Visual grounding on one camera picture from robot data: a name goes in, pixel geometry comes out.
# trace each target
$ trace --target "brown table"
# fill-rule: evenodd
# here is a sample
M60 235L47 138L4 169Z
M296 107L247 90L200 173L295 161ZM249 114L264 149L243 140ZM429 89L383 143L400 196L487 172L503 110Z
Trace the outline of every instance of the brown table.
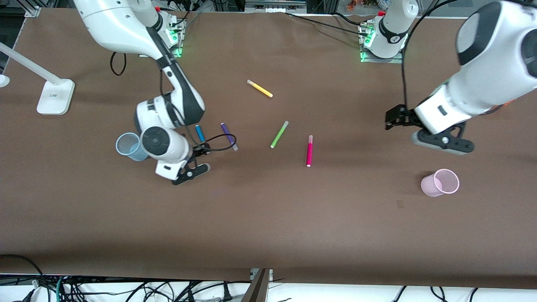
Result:
M417 31L412 106L458 70L461 23ZM280 13L204 13L179 63L205 100L205 135L226 122L240 149L210 154L208 174L173 186L154 160L114 149L136 104L159 94L151 59L129 55L114 76L111 52L68 9L28 19L16 50L77 85L57 117L36 112L43 80L14 61L0 90L0 251L45 273L229 280L270 267L287 282L537 287L536 94L472 119L473 153L442 153L413 145L415 128L383 129L402 101L400 66L360 63L355 35ZM427 197L419 181L439 168L460 190Z

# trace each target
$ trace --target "robotic arm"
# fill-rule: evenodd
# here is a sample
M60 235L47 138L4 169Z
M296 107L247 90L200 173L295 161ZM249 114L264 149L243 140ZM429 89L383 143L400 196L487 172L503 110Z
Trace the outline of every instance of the robotic arm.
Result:
M162 39L167 32L161 29L169 20L144 0L75 0L75 5L99 45L151 57L172 84L171 92L138 104L134 124L141 134L142 148L158 161L155 173L176 181L193 150L172 129L199 122L205 105Z
M414 110L386 113L386 129L419 126L414 143L455 154L473 151L462 139L466 120L537 88L537 9L491 2L471 15L457 34L461 69ZM451 132L460 129L457 136Z

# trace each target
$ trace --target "light blue plastic cup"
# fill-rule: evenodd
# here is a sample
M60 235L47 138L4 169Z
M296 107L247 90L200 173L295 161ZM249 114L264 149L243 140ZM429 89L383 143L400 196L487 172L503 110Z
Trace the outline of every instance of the light blue plastic cup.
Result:
M142 149L140 137L136 133L127 132L115 141L115 149L119 154L130 157L133 161L143 161L148 154Z

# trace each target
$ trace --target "pink cup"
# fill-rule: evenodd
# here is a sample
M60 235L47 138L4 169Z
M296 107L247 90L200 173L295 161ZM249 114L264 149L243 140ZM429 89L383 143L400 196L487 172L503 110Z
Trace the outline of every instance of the pink cup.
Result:
M431 197L453 194L459 189L457 174L448 169L440 169L422 179L422 190Z

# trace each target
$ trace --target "marker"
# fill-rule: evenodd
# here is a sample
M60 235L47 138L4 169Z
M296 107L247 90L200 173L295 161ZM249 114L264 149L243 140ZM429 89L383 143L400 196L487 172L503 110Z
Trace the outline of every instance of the marker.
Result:
M271 148L276 147L276 144L278 143L278 140L280 140L281 135L284 133L285 128L287 128L287 125L289 125L289 122L288 122L288 121L285 121L284 125L283 125L283 126L281 127L281 129L280 129L280 132L278 132L278 134L276 135L276 137L275 137L274 140L272 141L272 144L270 144L270 147L271 147Z
M311 167L311 152L313 151L313 135L308 139L308 156L306 157L306 167Z
M200 138L200 141L204 142L205 136L203 135L203 131L201 131L200 125L196 125L196 132L198 133L198 137Z
M225 134L229 134L229 130L224 123L221 123L220 127L222 128L222 131L224 131ZM226 135L226 137L228 138L229 143L233 144L235 142L233 140L233 136ZM237 144L233 145L233 150L238 151Z
M265 88L259 86L258 84L254 83L254 82L252 82L250 80L248 80L247 83L252 85L252 87L254 87L255 89L257 89L257 90L261 91L262 93L264 93L266 96L272 97L272 93L266 91Z

